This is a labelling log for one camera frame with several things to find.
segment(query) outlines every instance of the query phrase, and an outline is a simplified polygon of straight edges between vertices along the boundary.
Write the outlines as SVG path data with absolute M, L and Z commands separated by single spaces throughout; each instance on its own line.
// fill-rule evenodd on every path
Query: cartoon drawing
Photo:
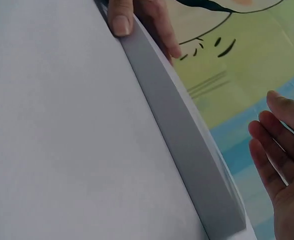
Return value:
M 260 12 L 283 0 L 167 0 L 173 28 L 184 55 L 196 56 L 198 50 L 205 48 L 201 38 L 223 24 L 231 14 Z M 234 46 L 234 39 L 218 57 L 225 56 Z

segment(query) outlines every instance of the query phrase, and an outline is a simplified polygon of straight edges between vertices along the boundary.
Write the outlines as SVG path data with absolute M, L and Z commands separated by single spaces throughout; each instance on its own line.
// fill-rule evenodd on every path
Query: black line drawing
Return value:
M 214 2 L 212 0 L 176 0 L 176 1 L 183 4 L 183 5 L 185 5 L 185 6 L 189 6 L 189 7 L 203 8 L 203 9 L 207 9 L 207 10 L 210 10 L 210 11 L 213 11 L 213 12 L 229 13 L 229 16 L 227 16 L 226 19 L 224 19 L 220 24 L 218 24 L 217 26 L 215 26 L 211 30 L 206 31 L 205 33 L 202 33 L 199 36 L 191 38 L 191 39 L 189 39 L 187 41 L 179 43 L 179 45 L 183 45 L 183 44 L 192 42 L 192 41 L 194 41 L 196 39 L 199 39 L 200 37 L 210 33 L 211 31 L 215 30 L 216 28 L 220 27 L 222 24 L 224 24 L 229 19 L 229 17 L 232 14 L 252 14 L 252 13 L 262 12 L 262 11 L 268 10 L 270 8 L 273 8 L 273 7 L 277 6 L 277 5 L 279 5 L 284 0 L 279 0 L 277 3 L 275 3 L 274 5 L 269 6 L 267 8 L 256 10 L 256 11 L 249 11 L 249 12 L 237 12 L 237 11 L 234 11 L 232 9 L 225 8 L 225 7 L 219 5 L 218 3 L 216 3 L 216 2 Z
M 222 52 L 221 54 L 219 54 L 218 57 L 221 58 L 221 57 L 227 55 L 231 51 L 231 49 L 233 48 L 233 46 L 235 45 L 235 43 L 236 43 L 236 39 L 234 39 L 233 42 L 231 43 L 231 45 L 228 46 L 228 48 L 224 52 Z
M 180 58 L 180 61 L 182 61 L 183 59 L 185 59 L 188 55 L 184 55 L 182 58 Z
M 218 46 L 220 42 L 221 42 L 221 37 L 217 39 L 217 41 L 215 43 L 215 47 Z
M 199 93 L 198 95 L 195 95 L 195 96 L 191 97 L 191 99 L 196 99 L 198 97 L 201 97 L 204 94 L 208 94 L 209 92 L 212 92 L 213 90 L 216 90 L 216 89 L 218 89 L 218 88 L 220 88 L 220 87 L 222 87 L 222 86 L 224 86 L 224 85 L 226 85 L 228 83 L 230 83 L 230 81 L 224 81 L 224 82 L 222 82 L 222 83 L 220 83 L 220 84 L 218 84 L 216 86 L 213 86 L 212 88 L 210 88 L 208 90 L 205 90 L 205 91 Z

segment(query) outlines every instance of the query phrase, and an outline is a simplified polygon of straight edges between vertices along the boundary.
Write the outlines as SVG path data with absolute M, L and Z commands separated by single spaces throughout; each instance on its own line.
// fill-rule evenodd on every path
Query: blue stripe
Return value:
M 281 88 L 277 90 L 280 94 L 294 99 L 294 78 L 288 83 L 284 84 Z M 247 123 L 257 119 L 258 113 L 267 110 L 267 99 L 263 98 L 255 105 L 249 107 L 242 113 L 236 115 L 232 119 L 225 121 L 217 127 L 212 128 L 211 134 L 215 141 L 217 142 L 218 147 L 221 151 L 224 151 L 226 146 L 230 143 L 230 135 L 234 135 L 234 132 L 239 132 L 242 139 L 238 139 L 237 142 L 244 140 L 247 135 Z
M 256 226 L 254 231 L 258 240 L 273 240 L 275 238 L 273 217 Z
M 294 99 L 294 78 L 279 88 L 278 92 Z M 250 141 L 248 123 L 257 119 L 258 112 L 267 109 L 267 100 L 264 98 L 234 118 L 211 129 L 211 134 L 222 152 L 232 175 L 253 164 L 248 147 Z

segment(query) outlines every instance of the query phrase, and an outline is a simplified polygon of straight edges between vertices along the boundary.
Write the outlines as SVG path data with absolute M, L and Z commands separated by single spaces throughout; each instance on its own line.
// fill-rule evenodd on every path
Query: yellow-green surface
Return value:
M 221 42 L 214 47 L 219 37 Z M 202 39 L 204 49 L 199 48 L 198 41 L 192 41 L 188 44 L 198 48 L 197 55 L 185 52 L 188 57 L 174 64 L 187 89 L 220 74 L 212 84 L 190 92 L 212 128 L 294 77 L 294 0 L 284 0 L 266 11 L 234 13 Z M 233 49 L 218 58 L 234 39 Z

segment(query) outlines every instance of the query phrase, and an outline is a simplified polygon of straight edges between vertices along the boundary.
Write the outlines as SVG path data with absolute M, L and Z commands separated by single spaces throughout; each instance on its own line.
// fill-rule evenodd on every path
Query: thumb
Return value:
M 116 36 L 129 35 L 133 25 L 133 0 L 110 0 L 108 23 Z
M 287 99 L 275 91 L 269 91 L 267 103 L 276 118 L 294 130 L 294 100 Z

